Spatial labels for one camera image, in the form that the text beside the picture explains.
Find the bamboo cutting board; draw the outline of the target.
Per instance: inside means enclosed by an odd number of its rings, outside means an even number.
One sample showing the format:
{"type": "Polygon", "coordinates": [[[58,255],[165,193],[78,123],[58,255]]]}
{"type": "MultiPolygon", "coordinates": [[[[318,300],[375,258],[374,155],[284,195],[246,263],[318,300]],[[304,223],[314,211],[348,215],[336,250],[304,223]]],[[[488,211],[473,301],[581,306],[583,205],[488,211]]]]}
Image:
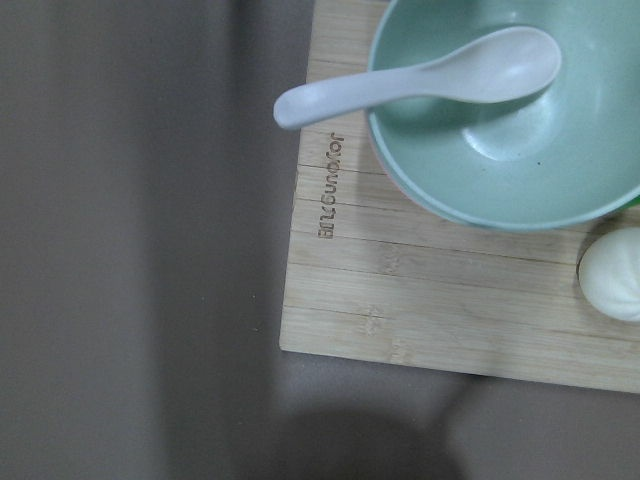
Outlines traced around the bamboo cutting board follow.
{"type": "MultiPolygon", "coordinates": [[[[370,68],[392,2],[319,1],[309,80],[370,68]]],[[[383,169],[367,115],[301,135],[280,346],[437,370],[637,392],[639,327],[596,311],[576,267],[639,205],[510,231],[448,220],[383,169]]]]}

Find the white plastic spoon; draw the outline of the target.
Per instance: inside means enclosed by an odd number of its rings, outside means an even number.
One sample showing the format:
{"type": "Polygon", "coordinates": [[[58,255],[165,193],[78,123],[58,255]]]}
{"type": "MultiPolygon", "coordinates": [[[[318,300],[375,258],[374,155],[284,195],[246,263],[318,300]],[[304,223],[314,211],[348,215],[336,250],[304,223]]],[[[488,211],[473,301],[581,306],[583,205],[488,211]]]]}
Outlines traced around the white plastic spoon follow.
{"type": "Polygon", "coordinates": [[[276,99],[273,118],[279,127],[297,130],[414,97],[480,104],[512,101],[548,87],[561,66],[561,49],[548,33],[533,27],[510,27],[430,62],[292,88],[276,99]]]}

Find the green bowl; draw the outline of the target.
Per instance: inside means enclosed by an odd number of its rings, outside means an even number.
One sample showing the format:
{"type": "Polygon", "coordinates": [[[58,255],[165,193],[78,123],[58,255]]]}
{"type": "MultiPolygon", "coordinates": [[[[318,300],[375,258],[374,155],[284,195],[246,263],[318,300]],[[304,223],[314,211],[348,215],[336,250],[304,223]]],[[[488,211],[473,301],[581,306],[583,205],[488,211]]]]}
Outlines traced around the green bowl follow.
{"type": "Polygon", "coordinates": [[[563,62],[554,82],[506,103],[421,97],[369,111],[383,169],[421,207],[501,230],[566,227],[637,199],[635,1],[394,1],[369,66],[429,61],[514,25],[557,41],[563,62]]]}

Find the white toy bun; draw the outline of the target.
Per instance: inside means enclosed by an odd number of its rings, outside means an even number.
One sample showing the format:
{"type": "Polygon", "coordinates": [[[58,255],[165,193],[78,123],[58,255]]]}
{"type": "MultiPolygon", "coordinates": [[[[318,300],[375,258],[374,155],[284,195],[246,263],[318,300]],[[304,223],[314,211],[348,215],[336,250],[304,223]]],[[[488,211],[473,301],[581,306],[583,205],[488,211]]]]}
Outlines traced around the white toy bun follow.
{"type": "Polygon", "coordinates": [[[604,315],[639,321],[639,228],[602,236],[582,256],[578,280],[587,301],[604,315]]]}

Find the green toy vegetable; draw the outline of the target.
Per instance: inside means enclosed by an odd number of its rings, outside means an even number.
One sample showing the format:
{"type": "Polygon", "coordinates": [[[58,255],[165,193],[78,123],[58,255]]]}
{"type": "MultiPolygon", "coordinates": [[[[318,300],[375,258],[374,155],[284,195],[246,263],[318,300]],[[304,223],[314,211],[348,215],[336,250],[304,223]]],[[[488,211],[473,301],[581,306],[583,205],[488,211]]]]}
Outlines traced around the green toy vegetable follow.
{"type": "Polygon", "coordinates": [[[638,206],[640,204],[640,197],[636,197],[635,199],[631,200],[629,203],[626,204],[627,208],[633,207],[633,206],[638,206]]]}

